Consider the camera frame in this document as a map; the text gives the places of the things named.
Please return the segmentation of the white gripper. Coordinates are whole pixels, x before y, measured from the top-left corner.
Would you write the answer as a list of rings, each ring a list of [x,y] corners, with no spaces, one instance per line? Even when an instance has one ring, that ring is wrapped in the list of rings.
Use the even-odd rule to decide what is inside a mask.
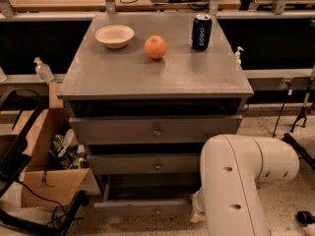
[[[204,205],[204,193],[202,189],[199,189],[196,193],[192,194],[191,197],[192,209],[196,213],[192,213],[190,216],[190,221],[192,223],[203,222],[206,219],[205,205]]]

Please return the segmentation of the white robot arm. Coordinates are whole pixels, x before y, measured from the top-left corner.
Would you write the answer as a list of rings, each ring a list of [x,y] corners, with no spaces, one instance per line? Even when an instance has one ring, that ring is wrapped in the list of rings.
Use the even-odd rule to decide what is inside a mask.
[[[271,236],[258,190],[290,181],[298,170],[296,152],[281,140],[214,136],[201,152],[194,219],[206,218],[208,236]]]

